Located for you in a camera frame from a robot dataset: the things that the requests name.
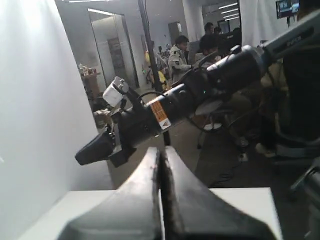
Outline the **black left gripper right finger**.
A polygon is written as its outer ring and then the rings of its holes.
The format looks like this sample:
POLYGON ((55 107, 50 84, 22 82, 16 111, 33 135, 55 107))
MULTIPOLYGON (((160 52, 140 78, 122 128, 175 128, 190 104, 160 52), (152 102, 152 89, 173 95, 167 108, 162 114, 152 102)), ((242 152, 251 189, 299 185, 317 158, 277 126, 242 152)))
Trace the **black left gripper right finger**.
POLYGON ((270 240, 268 225, 211 192, 172 146, 162 152, 162 206, 167 240, 270 240))

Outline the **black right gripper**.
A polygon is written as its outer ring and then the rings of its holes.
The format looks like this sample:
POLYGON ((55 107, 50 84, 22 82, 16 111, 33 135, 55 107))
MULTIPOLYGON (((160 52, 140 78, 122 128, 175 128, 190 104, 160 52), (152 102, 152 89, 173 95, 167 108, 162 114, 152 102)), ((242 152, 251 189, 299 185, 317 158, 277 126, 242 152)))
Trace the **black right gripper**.
POLYGON ((98 134, 75 155, 81 165, 110 160, 117 168, 128 162, 139 144, 169 130, 173 126, 173 101, 153 99, 138 102, 126 112, 113 114, 113 127, 98 134))

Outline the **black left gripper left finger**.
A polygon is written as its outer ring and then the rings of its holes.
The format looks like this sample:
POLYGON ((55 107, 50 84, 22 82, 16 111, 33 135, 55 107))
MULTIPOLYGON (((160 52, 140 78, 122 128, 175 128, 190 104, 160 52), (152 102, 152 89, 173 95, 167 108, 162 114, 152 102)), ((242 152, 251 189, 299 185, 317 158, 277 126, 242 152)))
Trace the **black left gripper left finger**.
POLYGON ((132 175, 100 204, 71 220, 60 240, 158 240, 160 151, 150 147, 132 175))

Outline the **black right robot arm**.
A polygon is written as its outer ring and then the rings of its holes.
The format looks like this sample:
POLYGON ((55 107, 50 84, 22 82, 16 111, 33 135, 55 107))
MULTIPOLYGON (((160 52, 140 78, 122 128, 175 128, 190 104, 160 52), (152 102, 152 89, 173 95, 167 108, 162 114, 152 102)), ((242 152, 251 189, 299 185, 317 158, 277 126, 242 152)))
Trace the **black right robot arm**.
POLYGON ((258 47, 235 47, 231 54, 209 67, 189 70, 170 90, 158 93, 143 103, 142 97, 121 78, 116 77, 103 94, 111 107, 124 98, 132 106, 117 109, 111 126, 80 149, 75 159, 80 165, 111 160, 115 166, 124 164, 136 147, 160 135, 170 127, 190 120, 194 115, 209 114, 219 101, 259 81, 276 60, 318 40, 320 12, 308 14, 276 38, 258 47))

